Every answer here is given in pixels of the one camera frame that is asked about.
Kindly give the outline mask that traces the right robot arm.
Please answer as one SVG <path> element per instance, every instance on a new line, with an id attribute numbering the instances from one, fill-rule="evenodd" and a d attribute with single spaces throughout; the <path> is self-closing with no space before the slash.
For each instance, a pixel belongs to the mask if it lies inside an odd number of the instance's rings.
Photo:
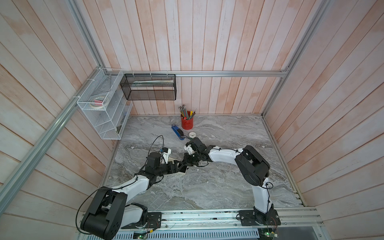
<path id="1" fill-rule="evenodd" d="M 236 165 L 243 178 L 252 186 L 254 195 L 254 212 L 258 222 L 266 222 L 273 210 L 269 182 L 270 164 L 252 146 L 242 149 L 220 148 L 214 145 L 206 146 L 199 138 L 193 138 L 186 143 L 187 153 L 183 163 L 188 166 L 199 166 L 200 162 L 227 163 Z"/>

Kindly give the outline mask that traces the green sticker roll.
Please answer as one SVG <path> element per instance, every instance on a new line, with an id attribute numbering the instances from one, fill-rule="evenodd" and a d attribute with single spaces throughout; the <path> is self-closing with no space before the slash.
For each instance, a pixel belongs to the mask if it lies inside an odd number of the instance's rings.
<path id="1" fill-rule="evenodd" d="M 196 136 L 197 136 L 197 134 L 195 132 L 190 132 L 189 133 L 189 137 L 192 138 L 192 139 L 195 138 Z"/>

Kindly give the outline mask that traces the black mesh wall basket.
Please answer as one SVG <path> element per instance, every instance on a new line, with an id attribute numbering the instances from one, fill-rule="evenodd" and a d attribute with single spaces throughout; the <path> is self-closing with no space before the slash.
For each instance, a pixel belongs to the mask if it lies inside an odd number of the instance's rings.
<path id="1" fill-rule="evenodd" d="M 124 74 L 120 87 L 128 101 L 175 101 L 176 76 L 171 74 Z"/>

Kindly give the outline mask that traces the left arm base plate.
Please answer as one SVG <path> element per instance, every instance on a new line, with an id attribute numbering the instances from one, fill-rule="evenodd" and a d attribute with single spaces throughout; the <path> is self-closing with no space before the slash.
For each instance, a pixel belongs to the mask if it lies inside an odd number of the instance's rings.
<path id="1" fill-rule="evenodd" d="M 121 227 L 121 229 L 130 230 L 156 230 L 161 227 L 162 213 L 150 212 L 144 213 L 143 217 L 137 223 L 131 223 L 129 225 Z"/>

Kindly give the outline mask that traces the tape roll on shelf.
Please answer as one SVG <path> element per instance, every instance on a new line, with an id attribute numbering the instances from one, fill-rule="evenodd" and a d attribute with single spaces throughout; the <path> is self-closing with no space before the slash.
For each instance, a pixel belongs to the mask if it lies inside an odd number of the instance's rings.
<path id="1" fill-rule="evenodd" d="M 109 104 L 109 100 L 107 96 L 97 96 L 94 99 L 92 99 L 89 103 L 90 108 L 95 110 L 106 108 L 108 104 Z"/>

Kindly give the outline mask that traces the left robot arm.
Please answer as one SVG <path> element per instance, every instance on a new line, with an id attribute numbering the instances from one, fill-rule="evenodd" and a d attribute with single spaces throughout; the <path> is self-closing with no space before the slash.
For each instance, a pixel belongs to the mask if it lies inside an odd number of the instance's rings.
<path id="1" fill-rule="evenodd" d="M 76 213 L 75 224 L 79 233 L 111 240 L 121 227 L 131 224 L 148 226 L 148 208 L 129 201 L 158 184 L 159 177 L 187 169 L 186 161 L 169 161 L 167 155 L 164 151 L 149 153 L 144 166 L 131 180 L 112 188 L 101 187 L 91 193 L 94 198 L 80 222 L 79 213 Z"/>

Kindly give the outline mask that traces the pens in cup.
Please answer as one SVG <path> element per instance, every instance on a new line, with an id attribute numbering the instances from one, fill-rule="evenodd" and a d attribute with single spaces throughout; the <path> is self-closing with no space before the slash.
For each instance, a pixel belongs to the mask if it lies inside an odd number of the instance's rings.
<path id="1" fill-rule="evenodd" d="M 183 120 L 191 120 L 196 114 L 194 111 L 188 111 L 185 105 L 179 106 L 179 111 Z"/>

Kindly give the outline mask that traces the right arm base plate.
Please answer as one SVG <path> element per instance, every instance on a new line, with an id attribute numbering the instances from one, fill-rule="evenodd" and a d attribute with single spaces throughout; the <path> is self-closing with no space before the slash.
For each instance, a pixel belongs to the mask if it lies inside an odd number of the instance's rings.
<path id="1" fill-rule="evenodd" d="M 253 210 L 239 211 L 238 218 L 241 221 L 242 226 L 280 226 L 281 220 L 278 212 L 271 208 L 266 214 Z"/>

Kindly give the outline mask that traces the aluminium front rail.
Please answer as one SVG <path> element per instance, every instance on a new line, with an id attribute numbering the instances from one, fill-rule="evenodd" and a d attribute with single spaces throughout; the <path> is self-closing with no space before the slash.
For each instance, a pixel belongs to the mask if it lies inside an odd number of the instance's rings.
<path id="1" fill-rule="evenodd" d="M 234 228 L 267 228 L 276 230 L 283 227 L 322 227 L 324 222 L 321 220 L 315 208 L 279 208 L 278 215 L 281 220 L 280 226 L 242 226 L 239 216 L 242 210 L 180 210 L 162 211 L 161 227 L 158 230 L 192 230 L 192 229 L 234 229 Z M 122 231 L 121 227 L 128 224 L 120 224 L 116 229 L 112 229 L 115 235 Z"/>

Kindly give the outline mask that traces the red pen holder cup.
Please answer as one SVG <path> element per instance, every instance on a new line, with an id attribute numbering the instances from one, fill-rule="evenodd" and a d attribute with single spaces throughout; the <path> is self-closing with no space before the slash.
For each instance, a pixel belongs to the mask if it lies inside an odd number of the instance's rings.
<path id="1" fill-rule="evenodd" d="M 190 118 L 189 116 L 193 113 L 191 111 L 187 111 L 187 117 L 181 115 L 181 125 L 184 130 L 191 130 L 194 127 L 194 118 Z"/>

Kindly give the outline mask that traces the cream jewelry box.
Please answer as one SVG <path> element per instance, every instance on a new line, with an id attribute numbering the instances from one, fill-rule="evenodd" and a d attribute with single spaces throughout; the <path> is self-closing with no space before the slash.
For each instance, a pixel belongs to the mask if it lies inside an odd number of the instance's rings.
<path id="1" fill-rule="evenodd" d="M 184 162 L 173 161 L 168 162 L 168 174 L 183 173 L 187 171 L 188 165 Z"/>

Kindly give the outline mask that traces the blue stapler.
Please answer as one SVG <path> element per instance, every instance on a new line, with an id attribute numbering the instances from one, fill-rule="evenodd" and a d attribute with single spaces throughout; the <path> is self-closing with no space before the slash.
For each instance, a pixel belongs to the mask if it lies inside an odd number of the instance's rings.
<path id="1" fill-rule="evenodd" d="M 184 132 L 177 125 L 172 124 L 171 128 L 180 140 L 185 138 Z"/>

